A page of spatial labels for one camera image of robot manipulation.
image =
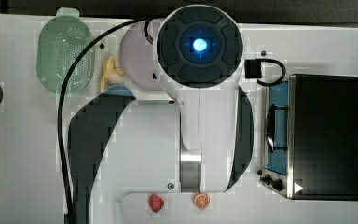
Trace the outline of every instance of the dark background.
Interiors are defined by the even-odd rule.
[[[0,0],[0,13],[54,16],[60,7],[75,7],[81,16],[129,19],[190,4],[219,7],[243,23],[358,27],[358,0]]]

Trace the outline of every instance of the black strip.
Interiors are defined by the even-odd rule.
[[[8,14],[8,0],[1,0],[1,13]]]
[[[252,106],[245,92],[239,87],[234,162],[226,191],[237,183],[249,166],[253,153],[253,144],[254,121]]]
[[[72,117],[68,133],[68,158],[74,203],[69,223],[90,223],[90,196],[103,153],[120,115],[134,99],[101,94]]]
[[[84,55],[87,54],[87,52],[96,44],[98,41],[103,39],[104,37],[112,34],[114,31],[119,30],[125,26],[134,24],[139,21],[144,21],[144,18],[138,18],[133,21],[126,21],[124,23],[121,23],[120,25],[117,25],[107,31],[105,31],[103,34],[97,36],[94,40],[92,40],[77,56],[75,61],[72,63],[71,67],[68,69],[68,72],[66,73],[65,79],[62,83],[62,88],[60,92],[60,101],[58,102],[58,111],[57,111],[57,135],[58,135],[58,144],[59,144],[59,150],[60,150],[60,159],[61,159],[61,165],[62,165],[62,179],[63,179],[63,185],[65,189],[65,199],[66,199],[66,206],[68,208],[68,214],[65,215],[65,222],[71,219],[71,211],[73,211],[73,203],[72,203],[72,197],[71,197],[71,187],[69,183],[69,176],[68,176],[68,166],[67,161],[65,158],[65,147],[63,145],[63,134],[62,134],[62,111],[63,111],[63,101],[65,99],[65,93],[66,88],[68,87],[69,78],[71,77],[72,73],[74,72],[77,64],[80,62],[80,60],[84,57]]]

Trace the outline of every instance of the black cable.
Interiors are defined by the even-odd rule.
[[[65,157],[65,148],[63,144],[63,134],[62,134],[62,110],[63,110],[63,101],[65,98],[66,88],[69,83],[69,78],[71,77],[72,73],[74,72],[77,64],[80,62],[80,60],[87,54],[87,52],[101,39],[106,37],[107,35],[112,34],[114,31],[119,30],[125,26],[134,24],[139,21],[144,21],[145,18],[138,18],[132,21],[126,21],[118,26],[115,26],[107,31],[105,31],[103,34],[96,37],[94,40],[92,40],[77,56],[75,61],[72,63],[71,67],[69,68],[68,72],[66,73],[65,79],[62,83],[61,93],[60,93],[60,101],[58,104],[58,112],[57,112],[57,131],[58,131],[58,143],[59,143],[59,149],[60,149],[60,158],[62,163],[62,178],[63,178],[63,184],[65,187],[65,196],[66,196],[66,206],[68,209],[67,216],[70,217],[72,214],[73,209],[73,202],[72,202],[72,193],[69,183],[69,173],[68,173],[68,166],[67,161]]]
[[[147,31],[147,28],[149,27],[150,22],[151,22],[153,19],[166,18],[168,15],[169,15],[169,13],[167,13],[167,14],[159,13],[158,15],[155,15],[155,16],[150,17],[150,18],[145,22],[145,25],[144,25],[144,34],[145,34],[146,40],[147,40],[150,44],[153,44],[153,36],[151,36],[151,35],[149,34],[149,32]]]
[[[153,44],[153,37],[149,34],[149,32],[147,31],[147,27],[149,27],[149,24],[150,22],[153,20],[153,18],[147,20],[145,22],[145,25],[144,25],[144,34],[145,34],[145,37],[146,37],[146,40],[150,43],[150,44]]]
[[[262,63],[275,63],[275,64],[279,65],[280,68],[282,69],[281,76],[274,82],[266,83],[266,82],[257,80],[257,84],[264,86],[264,87],[272,87],[272,86],[278,85],[279,83],[282,82],[282,80],[286,76],[286,68],[284,67],[283,63],[281,63],[280,61],[277,61],[277,60],[273,60],[273,59],[257,59],[257,60],[259,60]]]

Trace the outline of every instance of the beige toy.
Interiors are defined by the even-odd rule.
[[[115,58],[113,56],[110,56],[103,64],[103,76],[101,77],[101,92],[104,92],[107,89],[106,82],[110,83],[110,85],[121,85],[125,82],[125,78],[123,77],[124,72],[121,68],[115,68],[115,62]]]

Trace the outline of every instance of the black plug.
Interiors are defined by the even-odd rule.
[[[245,78],[259,79],[261,77],[261,61],[258,59],[245,60]]]

